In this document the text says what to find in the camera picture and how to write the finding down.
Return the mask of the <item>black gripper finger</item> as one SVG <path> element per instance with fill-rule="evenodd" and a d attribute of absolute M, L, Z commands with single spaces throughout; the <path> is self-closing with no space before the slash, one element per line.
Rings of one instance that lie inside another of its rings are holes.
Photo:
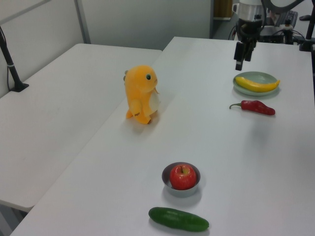
<path fill-rule="evenodd" d="M 255 42 L 248 42 L 245 46 L 244 60 L 251 61 L 252 53 L 255 49 Z"/>
<path fill-rule="evenodd" d="M 242 42 L 236 43 L 234 60 L 236 61 L 235 69 L 238 71 L 242 70 L 244 60 L 244 44 Z"/>

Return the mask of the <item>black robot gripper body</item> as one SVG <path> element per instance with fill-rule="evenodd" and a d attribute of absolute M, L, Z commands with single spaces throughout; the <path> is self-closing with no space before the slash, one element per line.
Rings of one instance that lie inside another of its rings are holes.
<path fill-rule="evenodd" d="M 261 27 L 262 19 L 250 21 L 239 18 L 236 24 L 239 43 L 255 45 L 260 36 Z"/>

